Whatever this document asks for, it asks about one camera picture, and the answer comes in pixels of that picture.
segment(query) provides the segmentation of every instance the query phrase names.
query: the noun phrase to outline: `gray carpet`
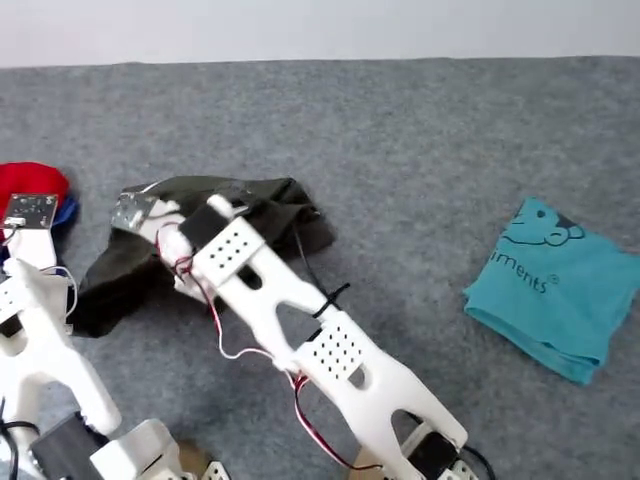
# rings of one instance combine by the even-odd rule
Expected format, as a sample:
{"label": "gray carpet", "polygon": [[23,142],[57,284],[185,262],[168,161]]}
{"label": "gray carpet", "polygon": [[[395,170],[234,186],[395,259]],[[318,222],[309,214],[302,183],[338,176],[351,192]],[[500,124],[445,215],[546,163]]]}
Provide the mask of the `gray carpet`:
{"label": "gray carpet", "polygon": [[[640,479],[637,302],[580,387],[465,316],[461,295],[530,194],[638,252],[639,79],[629,58],[5,70],[0,159],[75,179],[83,210],[62,256],[78,278],[124,185],[295,177],[338,235],[313,258],[318,273],[353,284],[342,306],[456,415],[499,478]],[[251,343],[223,321],[229,350]],[[313,330],[298,315],[285,323],[298,338]],[[189,299],[156,295],[108,337],[76,344],[123,429],[158,417],[238,480],[344,478],[297,424],[284,377],[261,358],[220,358]],[[303,404],[354,458],[337,410],[315,389]],[[72,408],[62,388],[44,406],[45,426]]]}

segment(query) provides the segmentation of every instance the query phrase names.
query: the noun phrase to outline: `black cloth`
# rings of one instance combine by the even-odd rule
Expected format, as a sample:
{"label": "black cloth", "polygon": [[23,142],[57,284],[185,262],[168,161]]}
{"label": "black cloth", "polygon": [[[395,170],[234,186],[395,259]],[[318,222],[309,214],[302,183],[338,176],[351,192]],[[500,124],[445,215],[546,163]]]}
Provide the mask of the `black cloth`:
{"label": "black cloth", "polygon": [[[123,192],[139,192],[147,186],[136,185]],[[247,221],[285,260],[298,255],[294,222],[305,253],[317,252],[334,240],[325,218],[292,178],[174,177],[151,186],[146,193],[174,200],[185,217],[214,193],[224,195],[234,206],[246,205],[249,208],[243,215]],[[135,234],[111,229],[107,249],[87,271],[78,306],[67,321],[73,324],[74,335],[101,337],[139,308],[147,292],[158,286],[173,290],[173,275],[158,258],[155,246]]]}

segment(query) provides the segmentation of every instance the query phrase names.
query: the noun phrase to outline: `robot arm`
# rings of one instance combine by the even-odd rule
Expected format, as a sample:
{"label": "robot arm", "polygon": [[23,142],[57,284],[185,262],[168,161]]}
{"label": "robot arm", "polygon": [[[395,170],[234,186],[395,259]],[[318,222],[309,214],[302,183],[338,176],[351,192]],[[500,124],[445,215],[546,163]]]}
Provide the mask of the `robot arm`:
{"label": "robot arm", "polygon": [[[26,423],[12,426],[0,456],[7,460],[12,453],[9,442],[13,443],[20,468],[35,478],[197,480],[183,471],[178,445],[158,420],[146,420],[119,439],[107,438],[119,426],[120,412],[93,366],[67,336],[68,282],[47,273],[55,265],[48,225],[40,224],[44,228],[34,232],[25,218],[25,212],[42,217],[40,207],[47,206],[50,212],[51,202],[46,196],[27,196],[25,202],[20,201],[22,196],[14,198],[22,210],[12,210],[8,218],[20,229],[5,219],[12,256],[4,264],[9,278],[0,283],[0,324],[17,319],[20,328],[11,336],[0,335],[2,419],[7,424],[35,424],[40,390],[54,381],[69,387],[81,411],[42,436]],[[203,478],[228,480],[217,462],[208,466]]]}
{"label": "robot arm", "polygon": [[[190,274],[176,275],[176,288],[206,302],[220,296],[251,328],[276,368],[306,376],[338,407],[358,441],[382,462],[386,477],[425,478],[395,436],[391,416],[397,410],[420,417],[456,452],[465,444],[464,428],[415,374],[382,351],[315,286],[297,277],[226,199],[213,195],[188,219],[170,214],[171,221],[159,215],[173,207],[157,199],[152,205],[151,215],[138,212],[135,224],[123,223],[117,213],[121,199],[112,223],[155,242],[169,265],[192,258]],[[260,277],[260,288],[240,278],[238,272],[245,268]],[[310,316],[322,311],[316,315],[317,334],[299,348],[289,345],[283,334],[276,315],[280,303]],[[364,382],[356,386],[350,378],[357,370],[364,373]],[[455,478],[446,472],[449,476],[442,478]]]}

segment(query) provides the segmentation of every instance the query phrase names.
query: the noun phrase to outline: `turquoise t-shirt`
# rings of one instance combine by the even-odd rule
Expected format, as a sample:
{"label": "turquoise t-shirt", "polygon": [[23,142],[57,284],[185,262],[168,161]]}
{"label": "turquoise t-shirt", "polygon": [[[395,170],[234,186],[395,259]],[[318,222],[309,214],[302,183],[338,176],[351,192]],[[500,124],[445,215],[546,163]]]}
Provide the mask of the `turquoise t-shirt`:
{"label": "turquoise t-shirt", "polygon": [[465,312],[587,384],[605,363],[609,339],[638,288],[640,256],[530,197],[465,290]]}

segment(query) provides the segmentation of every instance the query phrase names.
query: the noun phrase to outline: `cable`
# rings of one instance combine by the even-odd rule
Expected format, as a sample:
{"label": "cable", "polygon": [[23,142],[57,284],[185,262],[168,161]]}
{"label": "cable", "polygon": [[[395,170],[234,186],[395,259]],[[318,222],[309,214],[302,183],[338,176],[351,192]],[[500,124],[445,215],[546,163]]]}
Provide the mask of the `cable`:
{"label": "cable", "polygon": [[65,276],[69,279],[69,281],[71,282],[71,286],[73,287],[73,304],[71,305],[71,308],[67,310],[67,314],[65,316],[65,318],[69,318],[69,315],[71,315],[75,311],[76,307],[78,306],[78,282],[76,282],[76,279],[73,277],[73,275],[71,274],[71,272],[67,267],[56,265],[54,267],[43,268],[40,271],[43,273],[53,271],[55,275],[57,270],[62,270],[65,273]]}
{"label": "cable", "polygon": [[16,234],[16,232],[18,231],[20,227],[17,225],[14,225],[11,227],[11,233],[9,234],[9,236],[7,238],[5,238],[2,241],[2,247],[6,247],[7,245],[9,245],[9,242],[11,241],[11,239],[13,238],[13,236]]}
{"label": "cable", "polygon": [[313,268],[311,268],[311,264],[309,263],[309,260],[307,259],[307,256],[304,253],[302,240],[300,239],[298,227],[296,226],[295,222],[292,224],[291,227],[293,229],[293,237],[295,238],[296,245],[298,247],[298,253],[300,254],[300,258],[304,262],[304,266],[307,269],[308,275],[311,277],[311,281],[316,286],[316,288],[320,290],[320,293],[322,293],[325,297],[327,297],[327,301],[325,302],[325,304],[322,305],[322,307],[320,307],[318,311],[312,315],[312,317],[318,318],[330,305],[333,305],[338,310],[342,310],[340,306],[336,303],[336,300],[338,299],[338,297],[342,292],[344,292],[347,288],[351,286],[351,284],[347,282],[341,285],[340,287],[338,287],[334,292],[329,293],[329,291],[324,287],[324,285],[322,284],[322,282],[314,272]]}
{"label": "cable", "polygon": [[18,480],[18,462],[20,460],[20,452],[18,451],[18,445],[16,445],[16,441],[13,439],[9,429],[18,427],[30,428],[38,435],[40,435],[40,429],[31,422],[15,421],[5,423],[3,419],[5,403],[5,397],[2,397],[2,401],[0,402],[0,436],[2,436],[5,442],[7,442],[9,451],[11,452],[9,480]]}
{"label": "cable", "polygon": [[491,466],[491,464],[489,463],[489,460],[487,460],[487,458],[484,455],[482,455],[478,450],[476,450],[473,447],[470,447],[469,445],[463,445],[462,449],[466,452],[469,452],[482,464],[482,466],[487,471],[487,476],[489,477],[489,480],[497,480],[498,477],[496,477],[496,472],[493,471],[493,467]]}
{"label": "cable", "polygon": [[309,260],[307,260],[307,256],[304,254],[304,247],[302,246],[302,240],[300,239],[300,234],[298,233],[298,227],[296,226],[295,222],[292,225],[292,229],[293,229],[293,237],[295,238],[296,245],[298,246],[298,253],[300,254],[300,258],[304,262],[304,266],[307,269],[307,273],[311,277],[311,281],[316,286],[316,288],[320,290],[320,292],[322,292],[322,294],[325,297],[329,297],[329,292],[327,291],[326,288],[324,288],[324,285],[322,285],[322,282],[320,281],[316,273],[313,271],[313,268],[311,268],[311,264],[309,264]]}
{"label": "cable", "polygon": [[275,360],[273,358],[273,355],[271,355],[269,352],[261,348],[247,347],[247,348],[243,348],[238,353],[234,353],[234,354],[230,354],[225,351],[224,347],[222,346],[222,322],[220,321],[220,316],[218,315],[218,311],[216,310],[216,307],[213,301],[211,300],[211,298],[209,298],[209,295],[207,294],[202,284],[198,280],[196,280],[196,278],[193,275],[191,274],[189,275],[193,280],[193,282],[200,289],[200,292],[202,293],[202,296],[204,297],[205,301],[207,302],[207,306],[209,307],[209,312],[211,313],[211,317],[213,318],[213,321],[216,325],[216,330],[218,331],[218,350],[220,351],[220,354],[227,360],[237,360],[238,358],[240,358],[242,355],[246,353],[257,353],[259,355],[267,357],[269,360],[273,362]]}
{"label": "cable", "polygon": [[302,408],[300,407],[300,391],[302,388],[309,383],[309,378],[306,376],[300,376],[294,381],[294,406],[296,410],[296,416],[298,417],[298,421],[303,426],[303,428],[307,431],[309,436],[318,444],[318,446],[324,450],[324,452],[329,455],[336,463],[342,465],[345,468],[350,470],[371,470],[374,468],[382,468],[380,464],[372,464],[372,465],[362,465],[355,466],[351,463],[347,462],[344,458],[342,458],[332,447],[327,443],[320,433],[313,427],[311,422],[307,419],[305,414],[302,412]]}
{"label": "cable", "polygon": [[[172,225],[172,224],[175,224],[175,223],[176,222],[168,222],[168,223],[164,224],[162,227],[160,227],[158,229],[158,231],[156,232],[156,237],[155,237],[155,242],[154,243],[155,243],[156,249],[158,250],[158,254],[159,254],[160,258],[162,258],[162,251],[161,251],[160,242],[159,242],[160,230],[162,228],[168,226],[168,225]],[[315,284],[315,286],[318,288],[318,290],[320,290],[320,292],[322,292],[324,294],[324,296],[327,297],[327,302],[325,303],[325,305],[323,305],[320,308],[320,310],[314,316],[321,315],[322,312],[329,305],[334,305],[337,308],[339,308],[335,304],[335,300],[337,299],[338,295],[340,295],[340,293],[342,293],[344,290],[349,288],[350,285],[348,283],[346,283],[346,284],[342,285],[340,288],[338,288],[335,292],[328,293],[327,290],[322,285],[322,283],[320,282],[319,278],[315,275],[315,272],[311,268],[311,265],[309,264],[309,261],[307,260],[307,257],[304,254],[304,249],[302,247],[302,242],[300,240],[300,235],[298,234],[298,231],[297,231],[297,228],[295,227],[295,224],[293,226],[293,230],[294,230],[294,236],[296,238],[296,243],[298,245],[298,251],[300,252],[300,257],[302,258],[302,260],[303,260],[303,262],[304,262],[304,264],[305,264],[305,266],[307,268],[307,271],[309,272],[309,276],[312,278],[312,281]],[[200,293],[202,294],[202,297],[204,298],[204,300],[205,300],[205,302],[207,304],[209,313],[211,314],[211,317],[212,317],[212,319],[214,321],[214,324],[215,324],[215,327],[216,327],[216,331],[218,333],[218,350],[220,351],[220,354],[226,359],[236,360],[236,359],[240,358],[242,355],[244,355],[246,353],[257,353],[259,355],[263,355],[264,357],[267,357],[268,359],[270,359],[273,362],[274,361],[273,355],[271,355],[266,350],[263,350],[263,349],[260,349],[260,348],[248,347],[248,348],[244,348],[244,349],[240,350],[238,353],[235,353],[235,354],[229,354],[224,350],[224,347],[223,347],[223,344],[222,344],[222,338],[223,338],[223,336],[222,336],[222,333],[223,333],[222,332],[222,322],[220,321],[220,316],[218,315],[218,311],[216,310],[215,304],[213,303],[212,299],[207,294],[207,291],[202,286],[202,284],[191,274],[191,266],[192,266],[191,263],[189,265],[187,265],[186,267],[182,268],[182,269],[178,268],[183,263],[186,263],[186,262],[189,262],[189,261],[192,262],[192,260],[193,260],[193,257],[182,257],[182,258],[178,259],[173,264],[173,266],[170,266],[169,268],[183,282],[184,282],[183,275],[189,275],[191,280],[193,280],[193,282],[196,284],[196,286],[200,290]],[[327,455],[329,455],[338,464],[342,465],[343,467],[349,468],[351,470],[362,471],[362,470],[371,470],[373,468],[382,468],[382,465],[380,465],[380,464],[355,466],[355,465],[350,464],[346,460],[344,460],[327,443],[327,441],[322,437],[322,435],[320,435],[320,433],[318,433],[318,431],[313,427],[311,422],[307,419],[307,417],[302,412],[302,408],[300,407],[299,395],[300,395],[300,391],[302,390],[302,388],[309,382],[309,378],[304,376],[304,375],[301,375],[301,376],[299,376],[299,377],[294,379],[293,375],[290,372],[285,371],[284,373],[287,376],[287,380],[289,381],[289,385],[291,386],[291,388],[293,389],[293,392],[294,392],[294,407],[295,407],[296,416],[298,418],[298,421],[303,426],[303,428],[307,431],[309,436],[311,436],[311,438],[320,446],[320,448],[322,448],[322,450]]]}

